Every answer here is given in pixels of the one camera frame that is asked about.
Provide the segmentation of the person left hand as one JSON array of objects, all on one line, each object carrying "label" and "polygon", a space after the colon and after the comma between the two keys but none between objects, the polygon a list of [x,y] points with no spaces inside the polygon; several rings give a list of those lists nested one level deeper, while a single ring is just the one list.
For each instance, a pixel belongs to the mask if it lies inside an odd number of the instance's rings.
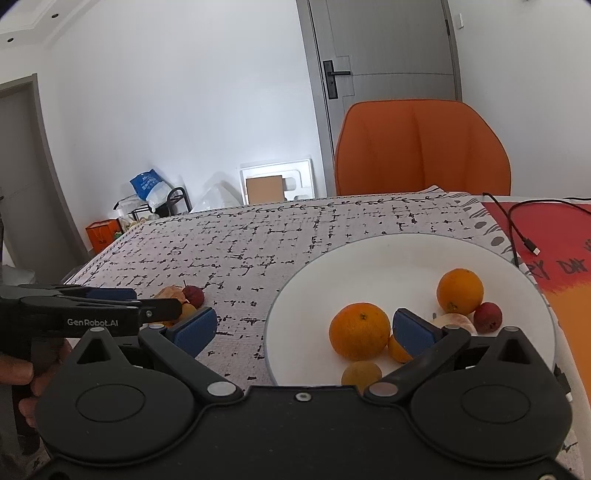
[{"label": "person left hand", "polygon": [[34,373],[32,363],[16,359],[8,355],[1,355],[1,383],[10,386],[29,386],[31,397],[19,401],[18,410],[26,423],[36,428],[35,409],[44,390],[71,353],[72,347],[67,339],[63,339],[57,350],[56,361],[41,374]]}]

